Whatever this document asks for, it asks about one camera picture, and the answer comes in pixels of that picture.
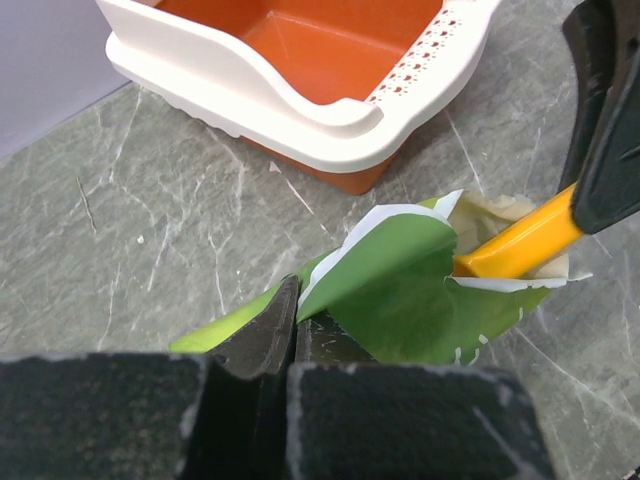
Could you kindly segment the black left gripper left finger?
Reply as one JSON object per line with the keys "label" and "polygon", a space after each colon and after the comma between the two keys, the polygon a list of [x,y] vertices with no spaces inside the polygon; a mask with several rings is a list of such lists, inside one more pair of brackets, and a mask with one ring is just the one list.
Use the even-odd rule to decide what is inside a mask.
{"label": "black left gripper left finger", "polygon": [[278,479],[296,277],[202,354],[1,358],[5,479]]}

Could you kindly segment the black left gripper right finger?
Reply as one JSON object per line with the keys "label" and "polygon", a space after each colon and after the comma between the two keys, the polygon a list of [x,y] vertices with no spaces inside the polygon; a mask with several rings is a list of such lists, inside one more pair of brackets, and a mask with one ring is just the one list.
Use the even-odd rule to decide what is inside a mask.
{"label": "black left gripper right finger", "polygon": [[376,363],[331,317],[297,329],[291,479],[551,479],[533,401],[496,368]]}

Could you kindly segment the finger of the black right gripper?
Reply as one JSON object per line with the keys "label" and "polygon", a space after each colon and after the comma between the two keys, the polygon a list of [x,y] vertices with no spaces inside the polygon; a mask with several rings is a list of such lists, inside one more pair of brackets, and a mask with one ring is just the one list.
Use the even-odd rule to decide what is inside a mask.
{"label": "finger of the black right gripper", "polygon": [[577,80],[577,110],[559,190],[575,183],[587,162],[607,94],[614,83],[620,20],[639,32],[637,1],[582,1],[562,24]]}
{"label": "finger of the black right gripper", "polygon": [[615,74],[572,199],[575,224],[595,234],[639,211],[639,56]]}

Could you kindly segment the yellow plastic litter scoop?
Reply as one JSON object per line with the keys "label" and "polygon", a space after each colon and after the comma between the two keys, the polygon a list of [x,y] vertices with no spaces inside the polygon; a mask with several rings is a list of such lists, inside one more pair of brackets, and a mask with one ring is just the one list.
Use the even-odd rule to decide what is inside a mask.
{"label": "yellow plastic litter scoop", "polygon": [[519,278],[584,236],[572,217],[571,184],[475,251],[454,259],[453,274]]}

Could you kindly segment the green cat litter bag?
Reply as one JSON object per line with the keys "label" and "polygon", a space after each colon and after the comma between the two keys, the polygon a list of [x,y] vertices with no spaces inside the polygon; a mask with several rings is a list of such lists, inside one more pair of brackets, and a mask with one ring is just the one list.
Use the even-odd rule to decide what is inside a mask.
{"label": "green cat litter bag", "polygon": [[176,340],[177,353],[229,343],[255,350],[328,314],[383,363],[474,363],[480,350],[552,291],[583,279],[559,253],[518,277],[458,273],[454,258],[534,209],[525,197],[464,190],[417,204],[373,207],[336,249],[307,262],[254,300]]}

